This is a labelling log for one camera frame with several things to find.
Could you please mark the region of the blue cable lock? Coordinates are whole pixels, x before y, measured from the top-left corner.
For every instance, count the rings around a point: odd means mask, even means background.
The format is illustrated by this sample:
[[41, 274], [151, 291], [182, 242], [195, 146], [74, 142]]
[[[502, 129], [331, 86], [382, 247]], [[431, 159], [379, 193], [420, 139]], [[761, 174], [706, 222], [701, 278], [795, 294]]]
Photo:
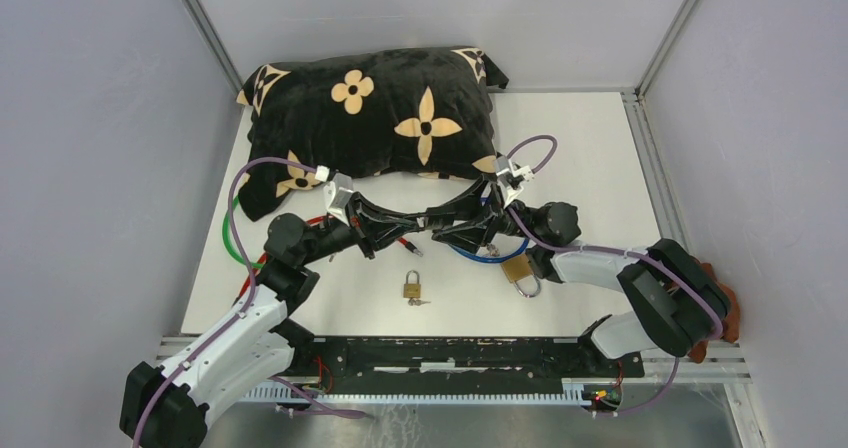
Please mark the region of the blue cable lock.
[[500, 264], [500, 263], [506, 262], [508, 260], [511, 260], [511, 259], [516, 258], [519, 255], [523, 254], [526, 251], [526, 249], [528, 248], [528, 245], [529, 245], [529, 239], [525, 238], [523, 240], [522, 244], [515, 251], [509, 253], [508, 255], [500, 255], [499, 253], [488, 254], [488, 255], [478, 255], [478, 254], [468, 252], [466, 250], [462, 250], [460, 248], [456, 248], [454, 246], [451, 246], [451, 249], [456, 254], [458, 254], [458, 255], [460, 255], [460, 256], [468, 259], [468, 260], [476, 262], [476, 263]]

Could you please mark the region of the large brass padlock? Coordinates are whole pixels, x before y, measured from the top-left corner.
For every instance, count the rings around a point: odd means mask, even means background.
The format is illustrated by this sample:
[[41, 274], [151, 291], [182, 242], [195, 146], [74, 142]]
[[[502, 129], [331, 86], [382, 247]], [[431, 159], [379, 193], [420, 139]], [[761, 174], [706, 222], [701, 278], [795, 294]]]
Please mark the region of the large brass padlock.
[[520, 296], [532, 299], [541, 294], [541, 282], [536, 277], [526, 254], [520, 254], [503, 261], [500, 263], [500, 267], [507, 281]]

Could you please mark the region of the small brass padlock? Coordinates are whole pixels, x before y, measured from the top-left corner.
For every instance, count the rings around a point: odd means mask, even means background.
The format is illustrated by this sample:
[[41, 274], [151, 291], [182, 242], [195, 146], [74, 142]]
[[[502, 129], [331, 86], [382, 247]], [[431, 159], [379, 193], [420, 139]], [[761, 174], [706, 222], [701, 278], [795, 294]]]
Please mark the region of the small brass padlock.
[[410, 270], [406, 276], [403, 285], [403, 297], [407, 300], [409, 306], [421, 306], [428, 304], [428, 301], [423, 300], [422, 288], [420, 283], [420, 274], [416, 270]]

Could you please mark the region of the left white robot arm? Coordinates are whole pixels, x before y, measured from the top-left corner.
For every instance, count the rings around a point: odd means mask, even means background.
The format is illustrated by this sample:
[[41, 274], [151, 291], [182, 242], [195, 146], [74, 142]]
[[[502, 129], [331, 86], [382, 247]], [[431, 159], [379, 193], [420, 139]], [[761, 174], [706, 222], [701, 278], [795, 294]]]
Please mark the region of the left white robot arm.
[[423, 229], [423, 214], [404, 214], [353, 194], [339, 217], [311, 226], [284, 213], [268, 227], [268, 259], [250, 272], [249, 288], [188, 347], [128, 375], [119, 420], [135, 447], [199, 447], [234, 403], [265, 379], [307, 372], [313, 346], [279, 329], [317, 284], [307, 264], [357, 246], [367, 257]]

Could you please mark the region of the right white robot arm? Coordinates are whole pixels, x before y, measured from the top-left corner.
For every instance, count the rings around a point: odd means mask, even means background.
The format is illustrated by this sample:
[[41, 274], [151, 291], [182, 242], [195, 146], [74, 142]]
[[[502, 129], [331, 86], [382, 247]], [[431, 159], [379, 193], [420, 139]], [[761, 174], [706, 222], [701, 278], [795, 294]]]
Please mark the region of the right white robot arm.
[[577, 350], [580, 368], [602, 376], [631, 352], [660, 349], [674, 357], [721, 338], [733, 302], [706, 269], [677, 241], [662, 238], [646, 248], [615, 248], [581, 241], [578, 210], [565, 202], [538, 208], [507, 201], [479, 180], [424, 217], [433, 239], [472, 251], [495, 235], [523, 237], [533, 274], [550, 282], [577, 283], [622, 293], [630, 308], [588, 328]]

